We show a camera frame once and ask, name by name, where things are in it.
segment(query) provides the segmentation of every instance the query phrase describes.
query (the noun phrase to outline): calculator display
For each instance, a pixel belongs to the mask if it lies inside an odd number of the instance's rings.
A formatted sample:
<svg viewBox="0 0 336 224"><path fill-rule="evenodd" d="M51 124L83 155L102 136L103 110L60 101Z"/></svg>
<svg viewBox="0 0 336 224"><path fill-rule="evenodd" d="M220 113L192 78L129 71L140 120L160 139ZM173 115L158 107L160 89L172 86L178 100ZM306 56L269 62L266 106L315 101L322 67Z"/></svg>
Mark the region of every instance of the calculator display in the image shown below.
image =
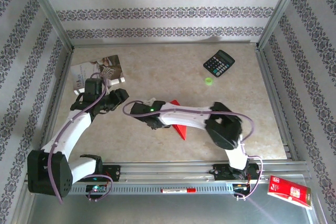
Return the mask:
<svg viewBox="0 0 336 224"><path fill-rule="evenodd" d="M219 54L221 57L223 57L223 58L224 58L227 62L229 62L230 64L233 63L233 61L232 61L229 57L227 57L224 53L222 53L221 51L219 51L218 54Z"/></svg>

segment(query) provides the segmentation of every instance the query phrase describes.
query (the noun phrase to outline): cable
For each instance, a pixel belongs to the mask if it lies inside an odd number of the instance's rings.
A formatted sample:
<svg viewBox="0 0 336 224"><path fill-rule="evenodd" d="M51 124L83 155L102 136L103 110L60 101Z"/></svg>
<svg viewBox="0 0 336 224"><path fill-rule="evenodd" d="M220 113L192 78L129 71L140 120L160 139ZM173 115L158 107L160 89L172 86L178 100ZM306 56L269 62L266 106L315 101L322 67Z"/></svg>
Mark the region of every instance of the cable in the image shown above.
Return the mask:
<svg viewBox="0 0 336 224"><path fill-rule="evenodd" d="M103 194L102 196L100 196L99 198L94 199L95 202L98 202L98 201L104 199L104 198L105 198L105 197L112 191L113 179L112 179L111 177L109 177L109 176L107 176L107 175L103 175L103 174L90 174L90 175L88 175L88 176L85 176L84 178L93 178L93 177L94 177L94 178L96 178L96 177L107 178L107 179L109 179L109 180L111 181L110 189L109 189L105 194ZM93 190L91 190L91 191L89 192L89 195L88 195L89 201L92 200L91 197L90 197L92 192L93 192Z"/></svg>
<svg viewBox="0 0 336 224"><path fill-rule="evenodd" d="M135 100L135 101L131 101L129 103L127 103L123 108L122 108L122 112L125 115L131 116L133 118L141 118L143 116L149 116L149 115L156 115L156 114L161 114L161 113L165 113L165 112L175 112L175 111L180 111L180 112L186 112L186 113L194 113L194 114L200 114L200 115L235 115L235 116L241 116L245 119L247 119L250 124L251 124L251 131L243 138L242 143L247 140L253 133L254 133L254 122L251 118L249 118L248 116L244 115L244 114L240 114L240 113L236 113L236 112L226 112L226 111L199 111L199 110L186 110L186 109L179 109L179 108L173 108L173 109L166 109L166 110L159 110L159 111L153 111L153 112L149 112L149 113L145 113L145 114L131 114L131 113L127 113L125 111L125 108L133 103L143 103L143 101L139 101L139 100Z"/></svg>
<svg viewBox="0 0 336 224"><path fill-rule="evenodd" d="M96 99L92 104L90 104L89 106L87 106L85 109L83 109L82 111L80 111L78 114L76 114L73 118L71 118L67 123L66 125L64 125L64 127L60 130L60 132L58 133L57 137L55 138L55 141L50 149L50 152L49 152L49 155L48 155L48 176L49 176L49 179L50 179L50 183L51 183L51 186L54 190L54 193L55 193L55 196L57 197L58 201L60 204L63 204L63 200L59 194L59 191L57 189L57 186L56 186L56 183L55 183L55 180L54 180L54 177L52 175L52 170L51 170L51 157L53 156L53 153L54 153L54 150L58 144L58 141L60 140L61 136L64 134L64 131L70 126L70 124L72 122L74 122L74 120L76 120L79 116L81 116L82 114L84 114L86 111L90 110L93 106L95 106L106 94L106 90L107 90L107 81L106 79L104 78L104 90L102 92L102 94L100 95L100 97L98 97L98 99Z"/></svg>
<svg viewBox="0 0 336 224"><path fill-rule="evenodd" d="M175 112L175 111L180 111L180 112L186 112L186 113L194 113L194 114L211 114L211 115L235 115L235 116L241 116L245 119L247 119L250 124L251 124L251 131L242 139L242 140L238 140L240 141L241 143L241 146L242 146L242 151L243 153L247 156L247 158L249 159L252 159L252 158L257 158L260 160L260 163L261 163L261 169L260 169L260 173L259 173L259 177L257 179L257 182L255 184L255 186L253 187L253 189L251 189L251 191L245 196L243 194L240 194L240 193L235 193L237 195L240 195L242 197L238 197L237 196L237 200L238 199L246 199L248 198L249 196L251 196L251 194L257 189L257 186L259 184L259 181L261 179L261 175L262 175L262 171L264 169L264 164L263 164L263 160L261 159L261 157L259 156L248 156L245 152L245 148L244 148L244 142L254 133L254 130L255 130L255 125L254 125L254 121L249 118L248 116L244 115L244 114L240 114L240 113L236 113L236 112L226 112L226 111L198 111L198 110L186 110L186 109L179 109L179 108L173 108L173 109L166 109L166 110L159 110L159 111L153 111L153 112L150 112L150 113L145 113L145 114L131 114L131 113L127 113L125 111L125 108L130 105L130 104L133 104L133 103L143 103L143 101L140 101L140 100L135 100L135 101L131 101L127 104L125 104L125 106L122 108L122 112L125 114L125 115L128 115L128 116L131 116L131 117L134 117L134 118L140 118L140 117L143 117L143 116L149 116L149 115L156 115L156 114L161 114L161 113L165 113L165 112Z"/></svg>

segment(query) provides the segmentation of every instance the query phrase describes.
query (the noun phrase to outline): patterned wallpaper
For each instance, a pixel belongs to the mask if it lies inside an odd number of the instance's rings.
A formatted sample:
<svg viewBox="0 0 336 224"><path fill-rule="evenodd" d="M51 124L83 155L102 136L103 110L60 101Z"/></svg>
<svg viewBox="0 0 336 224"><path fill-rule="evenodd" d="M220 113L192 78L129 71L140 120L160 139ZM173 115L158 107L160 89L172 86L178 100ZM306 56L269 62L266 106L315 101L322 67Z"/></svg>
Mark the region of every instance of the patterned wallpaper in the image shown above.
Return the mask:
<svg viewBox="0 0 336 224"><path fill-rule="evenodd" d="M74 45L257 42L278 0L50 0Z"/></svg>
<svg viewBox="0 0 336 224"><path fill-rule="evenodd" d="M336 1L291 0L264 49L300 159L336 223Z"/></svg>
<svg viewBox="0 0 336 224"><path fill-rule="evenodd" d="M10 223L67 56L37 0L0 0L0 223Z"/></svg>

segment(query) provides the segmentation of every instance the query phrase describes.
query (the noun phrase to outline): red label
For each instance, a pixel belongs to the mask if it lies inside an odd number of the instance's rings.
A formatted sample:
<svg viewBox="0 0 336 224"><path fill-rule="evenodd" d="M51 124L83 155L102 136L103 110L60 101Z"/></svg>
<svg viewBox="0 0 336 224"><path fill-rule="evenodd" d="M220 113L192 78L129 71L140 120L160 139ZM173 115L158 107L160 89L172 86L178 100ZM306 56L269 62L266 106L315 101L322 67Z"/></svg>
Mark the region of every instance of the red label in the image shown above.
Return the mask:
<svg viewBox="0 0 336 224"><path fill-rule="evenodd" d="M271 176L268 194L311 209L311 189L307 186Z"/></svg>

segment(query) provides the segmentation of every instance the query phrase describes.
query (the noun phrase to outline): marble surface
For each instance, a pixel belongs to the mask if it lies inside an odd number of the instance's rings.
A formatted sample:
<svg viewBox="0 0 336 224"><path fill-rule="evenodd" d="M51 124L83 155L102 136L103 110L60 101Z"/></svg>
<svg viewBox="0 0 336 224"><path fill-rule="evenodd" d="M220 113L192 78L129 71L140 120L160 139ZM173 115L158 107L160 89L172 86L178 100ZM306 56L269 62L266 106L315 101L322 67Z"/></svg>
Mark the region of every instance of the marble surface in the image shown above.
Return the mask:
<svg viewBox="0 0 336 224"><path fill-rule="evenodd" d="M254 52L255 44L170 44L110 48L75 49L72 65L110 55L119 55L125 82L112 88L124 88L127 101L177 99L183 106L210 106L218 101L232 111L251 117L255 134L246 142L249 155L264 159L282 159L286 154L262 80ZM220 78L213 77L203 63L219 49L235 60ZM204 82L213 77L212 86ZM76 95L68 76L54 133L68 116ZM217 147L206 131L188 127L187 139L169 129L152 130L145 123L122 114L122 107L106 115L98 115L86 129L71 153L100 155L105 162L132 161L210 161L227 160L225 151ZM243 123L243 133L250 130Z"/></svg>

